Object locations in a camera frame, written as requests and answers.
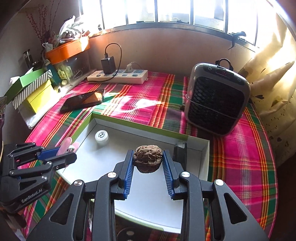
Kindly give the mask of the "pink plastic clip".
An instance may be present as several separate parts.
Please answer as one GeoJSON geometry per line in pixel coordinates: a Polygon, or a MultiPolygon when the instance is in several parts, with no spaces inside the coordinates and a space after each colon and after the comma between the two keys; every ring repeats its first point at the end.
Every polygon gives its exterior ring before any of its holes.
{"type": "Polygon", "coordinates": [[[63,142],[62,145],[60,146],[58,152],[57,152],[57,156],[60,156],[62,154],[65,153],[75,153],[78,148],[79,148],[79,143],[78,142],[73,142],[71,137],[67,137],[63,142]]]}

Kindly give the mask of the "white round bottle cap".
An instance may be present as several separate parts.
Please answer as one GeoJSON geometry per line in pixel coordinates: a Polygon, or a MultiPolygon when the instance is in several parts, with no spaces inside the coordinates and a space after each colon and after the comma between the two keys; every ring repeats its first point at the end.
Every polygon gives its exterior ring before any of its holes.
{"type": "Polygon", "coordinates": [[[109,140],[109,134],[106,130],[99,130],[95,134],[95,140],[99,146],[105,146],[109,140]]]}

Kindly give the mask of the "black rectangular device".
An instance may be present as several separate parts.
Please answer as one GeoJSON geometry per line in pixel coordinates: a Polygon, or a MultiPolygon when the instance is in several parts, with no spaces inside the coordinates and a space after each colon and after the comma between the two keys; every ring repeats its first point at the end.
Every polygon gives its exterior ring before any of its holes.
{"type": "Polygon", "coordinates": [[[187,167],[187,143],[186,142],[178,142],[174,146],[173,152],[173,161],[181,164],[183,170],[186,170],[187,167]]]}

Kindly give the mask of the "green white cardboard tray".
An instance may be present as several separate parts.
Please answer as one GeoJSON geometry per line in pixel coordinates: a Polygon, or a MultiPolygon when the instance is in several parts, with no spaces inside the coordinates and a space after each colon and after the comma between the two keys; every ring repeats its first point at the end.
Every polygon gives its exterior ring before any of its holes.
{"type": "Polygon", "coordinates": [[[115,202],[115,213],[144,226],[180,233],[183,202],[172,200],[168,194],[162,152],[167,150],[185,171],[206,180],[208,140],[99,114],[84,121],[73,140],[79,146],[77,159],[59,171],[67,183],[98,180],[132,150],[135,168],[130,191],[126,200],[115,202]]]}

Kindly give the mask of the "yellow box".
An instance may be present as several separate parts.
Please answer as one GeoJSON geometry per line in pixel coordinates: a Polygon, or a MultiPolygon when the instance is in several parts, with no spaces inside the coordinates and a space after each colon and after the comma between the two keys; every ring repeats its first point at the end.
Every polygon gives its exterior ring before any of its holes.
{"type": "Polygon", "coordinates": [[[47,80],[29,95],[23,104],[33,113],[37,114],[55,96],[56,92],[52,87],[51,80],[47,80]]]}

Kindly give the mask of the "plaid pink green cloth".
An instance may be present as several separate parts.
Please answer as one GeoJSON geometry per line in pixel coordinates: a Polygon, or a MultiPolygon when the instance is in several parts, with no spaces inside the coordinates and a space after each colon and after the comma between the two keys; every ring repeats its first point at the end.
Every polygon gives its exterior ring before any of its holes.
{"type": "Polygon", "coordinates": [[[59,112],[62,102],[58,102],[31,131],[27,142],[48,148],[58,146],[65,138],[72,137],[92,113],[207,139],[210,142],[208,180],[225,181],[271,236],[278,207],[278,182],[268,135],[254,105],[246,107],[229,135],[215,136],[186,121],[181,105],[187,85],[187,77],[156,72],[150,72],[144,84],[83,83],[68,96],[103,88],[105,102],[66,114],[59,112]]]}

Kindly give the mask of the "black smartphone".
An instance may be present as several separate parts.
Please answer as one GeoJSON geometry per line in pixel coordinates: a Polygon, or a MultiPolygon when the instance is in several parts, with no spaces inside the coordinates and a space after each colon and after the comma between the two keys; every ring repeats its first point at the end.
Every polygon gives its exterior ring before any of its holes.
{"type": "Polygon", "coordinates": [[[79,94],[66,99],[60,113],[66,113],[78,109],[90,108],[96,105],[100,105],[104,100],[105,89],[96,89],[92,92],[79,94]]]}

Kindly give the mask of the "green box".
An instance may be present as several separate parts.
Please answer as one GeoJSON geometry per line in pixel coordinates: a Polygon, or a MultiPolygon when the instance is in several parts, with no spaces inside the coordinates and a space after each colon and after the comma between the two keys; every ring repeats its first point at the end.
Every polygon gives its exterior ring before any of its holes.
{"type": "Polygon", "coordinates": [[[12,84],[12,86],[5,93],[6,96],[6,104],[10,103],[26,86],[34,82],[37,78],[39,78],[42,74],[46,72],[45,68],[33,71],[26,75],[16,78],[16,82],[12,84]]]}

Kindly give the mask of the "striped box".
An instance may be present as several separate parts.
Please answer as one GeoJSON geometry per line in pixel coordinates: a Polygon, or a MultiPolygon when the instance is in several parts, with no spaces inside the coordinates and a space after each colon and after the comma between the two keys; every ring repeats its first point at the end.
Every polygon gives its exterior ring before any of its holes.
{"type": "Polygon", "coordinates": [[[46,83],[53,77],[51,70],[46,71],[40,77],[38,77],[35,81],[30,83],[27,87],[25,87],[12,101],[12,105],[14,109],[17,109],[28,96],[30,96],[36,89],[38,89],[42,84],[46,83]]]}

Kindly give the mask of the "orange tray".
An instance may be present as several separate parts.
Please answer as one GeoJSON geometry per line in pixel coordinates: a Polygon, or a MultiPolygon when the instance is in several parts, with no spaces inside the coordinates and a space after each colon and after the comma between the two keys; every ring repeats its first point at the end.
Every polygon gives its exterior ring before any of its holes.
{"type": "Polygon", "coordinates": [[[67,42],[56,47],[55,49],[45,53],[45,59],[49,60],[53,65],[63,62],[90,48],[89,38],[81,37],[75,41],[67,42]]]}

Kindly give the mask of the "white power strip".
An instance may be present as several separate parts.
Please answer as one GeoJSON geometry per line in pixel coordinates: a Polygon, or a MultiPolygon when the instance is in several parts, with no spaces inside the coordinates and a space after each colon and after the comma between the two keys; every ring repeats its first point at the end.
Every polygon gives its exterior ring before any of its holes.
{"type": "Polygon", "coordinates": [[[103,70],[93,72],[87,77],[88,82],[107,82],[121,84],[143,84],[148,80],[147,70],[133,70],[131,73],[126,73],[125,70],[119,70],[112,74],[105,74],[103,70]]]}

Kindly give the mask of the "grey portable fan heater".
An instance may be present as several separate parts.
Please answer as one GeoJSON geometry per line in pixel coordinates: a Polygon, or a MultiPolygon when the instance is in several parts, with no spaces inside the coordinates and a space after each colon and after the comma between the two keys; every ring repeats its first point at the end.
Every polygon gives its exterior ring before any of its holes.
{"type": "Polygon", "coordinates": [[[185,118],[207,132],[229,135],[242,118],[250,92],[248,81],[234,72],[228,59],[221,58],[215,64],[198,63],[188,82],[185,118]]]}

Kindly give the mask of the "cream heart curtain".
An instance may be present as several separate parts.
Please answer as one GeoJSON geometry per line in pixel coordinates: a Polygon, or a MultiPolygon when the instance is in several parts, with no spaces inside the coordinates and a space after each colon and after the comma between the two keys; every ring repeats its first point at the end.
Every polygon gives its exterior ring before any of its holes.
{"type": "Polygon", "coordinates": [[[250,84],[250,98],[279,167],[295,154],[295,38],[278,14],[263,32],[263,46],[239,74],[250,84]]]}

